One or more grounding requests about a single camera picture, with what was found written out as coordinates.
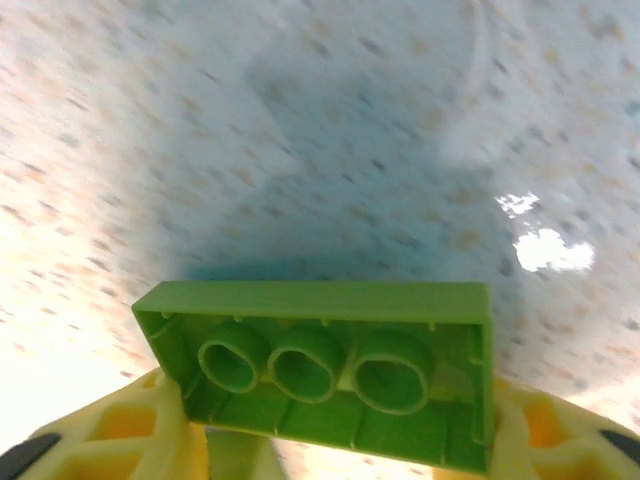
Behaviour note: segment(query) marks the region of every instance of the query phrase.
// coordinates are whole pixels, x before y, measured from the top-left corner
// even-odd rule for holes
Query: green lego brick
[[[482,284],[165,282],[133,311],[191,421],[487,472]]]

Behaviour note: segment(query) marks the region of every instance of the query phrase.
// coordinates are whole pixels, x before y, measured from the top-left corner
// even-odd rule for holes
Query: round stud tube
[[[296,327],[271,352],[269,374],[294,400],[319,403],[333,395],[345,358],[342,345],[327,329]]]
[[[378,331],[359,345],[351,385],[371,408],[409,415],[427,404],[434,369],[422,341],[404,332]]]
[[[198,363],[209,380],[232,393],[251,391],[264,373],[269,343],[251,327],[220,325],[198,350]]]

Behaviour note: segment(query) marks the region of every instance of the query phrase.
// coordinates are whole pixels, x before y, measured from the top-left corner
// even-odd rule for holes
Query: plastic toy
[[[537,390],[497,380],[490,480],[640,479],[640,438],[609,419]],[[438,470],[434,480],[485,476]]]
[[[10,476],[11,465],[2,463],[0,480],[18,475],[20,480],[209,478],[204,427],[188,422],[179,386],[160,370],[42,427],[31,438],[47,435],[59,439],[21,475],[18,470]],[[11,458],[19,467],[15,452]]]
[[[191,421],[487,471],[483,285],[166,282],[133,311]]]

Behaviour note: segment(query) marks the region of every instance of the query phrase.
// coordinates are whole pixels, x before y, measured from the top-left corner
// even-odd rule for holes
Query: speckled surface
[[[637,2],[4,2],[0,45],[3,447],[154,365],[178,278],[485,281],[500,372],[640,431]]]

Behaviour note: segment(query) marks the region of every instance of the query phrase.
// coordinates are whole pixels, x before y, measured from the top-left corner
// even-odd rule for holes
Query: yellow plastic part
[[[269,437],[216,430],[207,443],[211,480],[287,480]]]
[[[631,480],[640,467],[600,430],[637,439],[632,431],[540,391],[497,380],[496,434],[490,480]],[[485,477],[445,470],[434,480]]]
[[[20,480],[207,480],[204,427],[160,369],[36,431],[62,439]]]

